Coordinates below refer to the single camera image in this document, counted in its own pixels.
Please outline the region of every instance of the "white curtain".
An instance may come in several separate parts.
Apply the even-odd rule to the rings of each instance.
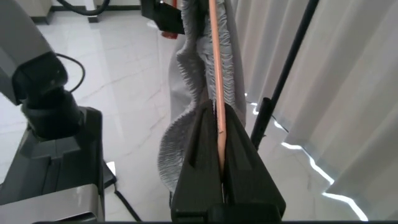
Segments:
[[[236,2],[248,100],[271,97],[307,1]],[[274,111],[370,220],[398,219],[398,1],[320,1]]]

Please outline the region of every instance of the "metal pole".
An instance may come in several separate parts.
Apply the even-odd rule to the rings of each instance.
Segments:
[[[268,123],[271,119],[272,113],[275,110],[276,104],[279,100],[280,94],[284,88],[286,83],[287,77],[289,76],[290,70],[292,69],[294,60],[299,52],[301,43],[305,37],[305,33],[310,25],[312,16],[317,8],[318,0],[309,0],[307,7],[305,8],[303,18],[300,22],[300,25],[297,29],[296,35],[294,37],[292,46],[289,50],[289,54],[287,55],[284,67],[280,74],[278,83],[274,90],[274,94],[272,98],[264,98],[262,99],[262,103],[260,106],[259,114],[256,118],[256,122],[254,123],[253,132],[251,133],[251,141],[254,144],[256,149],[259,149],[259,145],[261,142],[262,137],[266,131]]]

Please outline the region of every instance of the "towel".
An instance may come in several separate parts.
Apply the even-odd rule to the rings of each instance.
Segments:
[[[230,0],[217,0],[224,98],[246,123],[243,69],[238,35]],[[188,147],[197,108],[201,102],[215,102],[215,71],[210,17],[198,21],[198,1],[182,1],[185,35],[179,35],[169,67],[171,124],[160,142],[159,175],[174,193]],[[205,23],[204,31],[199,30]]]

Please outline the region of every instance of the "tile floor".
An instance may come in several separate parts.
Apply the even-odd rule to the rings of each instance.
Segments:
[[[169,192],[157,173],[159,141],[170,123],[167,67],[174,42],[147,26],[138,11],[105,12],[101,22],[56,12],[51,25],[38,26],[53,49],[79,60],[86,79],[74,92],[79,105],[103,113],[104,159],[115,161],[118,188],[145,221],[168,221]],[[63,60],[71,89],[80,69]],[[0,182],[11,164],[26,126],[19,107],[0,96]],[[255,116],[248,105],[250,134]],[[328,182],[310,166],[302,151],[281,146],[285,133],[272,122],[259,154],[282,192],[284,220],[357,220],[350,207],[325,198]],[[106,220],[133,221],[128,211],[106,190]]]

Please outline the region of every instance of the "copper-colored stick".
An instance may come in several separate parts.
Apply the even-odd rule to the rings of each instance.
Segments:
[[[220,40],[218,36],[217,8],[216,0],[209,0],[210,22],[211,22],[211,38],[213,40],[213,54],[215,66],[216,80],[216,108],[217,108],[217,124],[218,124],[218,157],[220,161],[221,173],[224,171],[225,163],[225,141],[226,141],[226,125],[225,125],[225,107],[224,107],[224,84],[223,71],[221,66]]]

